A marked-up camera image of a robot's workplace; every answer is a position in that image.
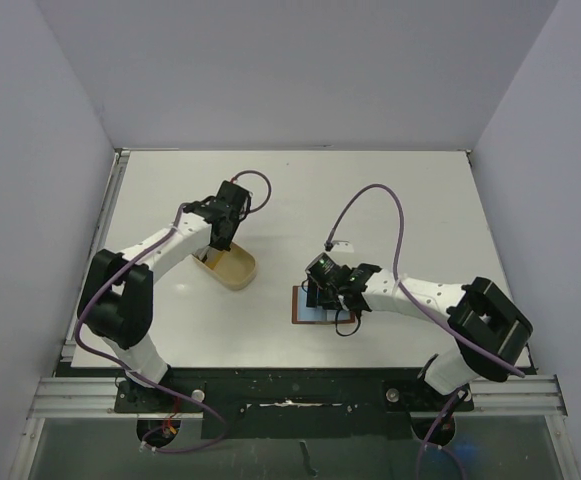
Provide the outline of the brown leather card holder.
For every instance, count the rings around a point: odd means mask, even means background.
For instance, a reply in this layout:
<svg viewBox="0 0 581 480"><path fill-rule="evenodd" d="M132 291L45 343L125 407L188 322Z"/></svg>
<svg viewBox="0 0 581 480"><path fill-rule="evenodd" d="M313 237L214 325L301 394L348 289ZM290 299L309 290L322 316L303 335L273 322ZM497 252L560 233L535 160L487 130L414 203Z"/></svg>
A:
<svg viewBox="0 0 581 480"><path fill-rule="evenodd" d="M355 317L346 310L337 313L337 310L309 307L307 293L303 288L295 285L292 290L291 323L295 325L354 324Z"/></svg>

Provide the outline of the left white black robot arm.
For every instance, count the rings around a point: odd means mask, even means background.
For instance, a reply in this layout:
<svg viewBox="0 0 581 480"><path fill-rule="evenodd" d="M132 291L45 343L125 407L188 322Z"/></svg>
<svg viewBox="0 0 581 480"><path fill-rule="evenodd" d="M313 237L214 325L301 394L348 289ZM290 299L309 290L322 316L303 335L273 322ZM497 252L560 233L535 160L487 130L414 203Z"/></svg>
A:
<svg viewBox="0 0 581 480"><path fill-rule="evenodd" d="M150 410L170 405L169 365L150 337L154 286L192 256L231 249L250 213L251 194L230 182L202 200L185 202L166 227L121 251L102 249L91 260L77 307L76 344L121 367L140 385L138 399Z"/></svg>

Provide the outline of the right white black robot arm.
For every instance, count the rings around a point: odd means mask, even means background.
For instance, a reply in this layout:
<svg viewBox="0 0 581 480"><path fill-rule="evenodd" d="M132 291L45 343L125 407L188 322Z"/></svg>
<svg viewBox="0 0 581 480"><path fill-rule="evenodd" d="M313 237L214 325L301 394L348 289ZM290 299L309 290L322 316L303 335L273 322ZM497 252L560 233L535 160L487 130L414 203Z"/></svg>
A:
<svg viewBox="0 0 581 480"><path fill-rule="evenodd" d="M305 269L329 300L356 315L390 312L431 322L455 346L431 356L415 384L418 402L439 408L455 390L482 377L503 383L522 378L516 365L533 332L529 320L491 280L443 284L400 276L378 265L355 267L319 254Z"/></svg>

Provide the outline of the beige oval tray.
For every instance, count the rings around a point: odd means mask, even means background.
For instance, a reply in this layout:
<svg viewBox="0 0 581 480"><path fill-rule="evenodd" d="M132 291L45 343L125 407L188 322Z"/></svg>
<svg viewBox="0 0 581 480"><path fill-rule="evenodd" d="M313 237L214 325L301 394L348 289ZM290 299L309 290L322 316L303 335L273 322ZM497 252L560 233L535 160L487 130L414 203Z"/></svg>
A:
<svg viewBox="0 0 581 480"><path fill-rule="evenodd" d="M211 278L232 291L246 288L257 275L257 262L253 255L236 243L230 251L218 250L219 255L213 264L201 263L193 255L196 265Z"/></svg>

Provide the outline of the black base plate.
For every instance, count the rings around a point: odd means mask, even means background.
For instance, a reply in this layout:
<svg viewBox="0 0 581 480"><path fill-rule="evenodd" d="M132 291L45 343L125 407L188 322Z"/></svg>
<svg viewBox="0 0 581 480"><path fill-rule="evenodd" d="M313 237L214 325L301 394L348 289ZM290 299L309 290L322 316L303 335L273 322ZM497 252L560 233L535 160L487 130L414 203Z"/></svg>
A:
<svg viewBox="0 0 581 480"><path fill-rule="evenodd" d="M123 378L115 412L199 414L204 439L222 432L231 439L403 439L415 415L435 416L448 400L416 368L174 368L164 384L200 398L181 402Z"/></svg>

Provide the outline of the aluminium frame rail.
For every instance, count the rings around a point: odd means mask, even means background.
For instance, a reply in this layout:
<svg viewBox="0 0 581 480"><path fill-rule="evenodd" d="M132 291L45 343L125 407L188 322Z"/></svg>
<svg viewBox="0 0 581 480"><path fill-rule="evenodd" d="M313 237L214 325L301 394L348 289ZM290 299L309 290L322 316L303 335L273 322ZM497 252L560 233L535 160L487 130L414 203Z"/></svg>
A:
<svg viewBox="0 0 581 480"><path fill-rule="evenodd" d="M28 411L28 418L79 419L112 416L157 419L173 413L174 402L149 402L138 395L122 393L120 381L113 378L46 378L40 381ZM441 410L445 397L431 406L418 406L406 395L403 387L389 387L382 394L370 395L362 388L357 396L326 392L301 396L290 390L279 395L268 395L253 390L251 395L237 400L239 411L250 407L317 408L345 407L354 411L363 404L375 402L381 407L409 411L415 415L430 415ZM458 410L469 415L488 416L550 416L567 414L558 379L554 376L534 375L524 379L494 383L478 379L469 386Z"/></svg>

